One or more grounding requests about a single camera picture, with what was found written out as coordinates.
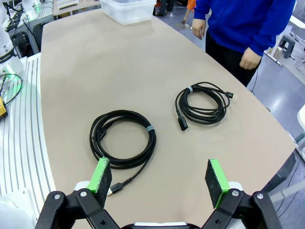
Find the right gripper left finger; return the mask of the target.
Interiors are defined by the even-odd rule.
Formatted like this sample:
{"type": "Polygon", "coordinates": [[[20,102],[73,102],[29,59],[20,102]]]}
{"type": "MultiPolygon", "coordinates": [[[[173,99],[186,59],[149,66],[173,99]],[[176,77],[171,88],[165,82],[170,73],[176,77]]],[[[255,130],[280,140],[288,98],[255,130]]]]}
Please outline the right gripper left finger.
{"type": "Polygon", "coordinates": [[[100,158],[87,187],[69,195],[61,191],[48,194],[35,228],[71,229],[77,220],[86,219],[92,229],[118,229],[104,209],[111,181],[109,159],[100,158]]]}

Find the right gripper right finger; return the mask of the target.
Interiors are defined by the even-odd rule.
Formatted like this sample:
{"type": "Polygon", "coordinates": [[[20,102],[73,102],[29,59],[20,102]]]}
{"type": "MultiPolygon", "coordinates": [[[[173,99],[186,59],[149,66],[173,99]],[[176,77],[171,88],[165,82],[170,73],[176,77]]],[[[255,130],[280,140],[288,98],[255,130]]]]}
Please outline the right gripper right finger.
{"type": "Polygon", "coordinates": [[[209,159],[205,181],[214,208],[204,229],[225,229],[232,219],[241,220],[246,229],[281,229],[269,195],[256,191],[251,196],[232,188],[217,159],[209,159]]]}

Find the person's left hand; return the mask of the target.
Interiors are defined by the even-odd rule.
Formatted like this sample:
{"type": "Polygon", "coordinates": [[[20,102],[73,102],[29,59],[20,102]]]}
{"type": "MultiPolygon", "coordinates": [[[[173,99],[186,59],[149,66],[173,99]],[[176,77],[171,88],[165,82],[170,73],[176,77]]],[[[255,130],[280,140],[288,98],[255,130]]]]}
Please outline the person's left hand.
{"type": "Polygon", "coordinates": [[[250,48],[247,48],[242,55],[239,65],[241,68],[251,70],[258,66],[261,59],[262,57],[260,55],[256,54],[250,48]]]}

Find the person's right hand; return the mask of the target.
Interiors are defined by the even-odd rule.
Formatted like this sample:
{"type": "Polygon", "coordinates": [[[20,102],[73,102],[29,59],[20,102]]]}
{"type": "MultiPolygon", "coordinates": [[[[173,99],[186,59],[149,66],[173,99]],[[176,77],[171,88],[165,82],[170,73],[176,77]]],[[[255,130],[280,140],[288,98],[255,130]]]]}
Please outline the person's right hand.
{"type": "Polygon", "coordinates": [[[202,40],[205,34],[206,20],[193,19],[192,32],[195,37],[202,40]]]}

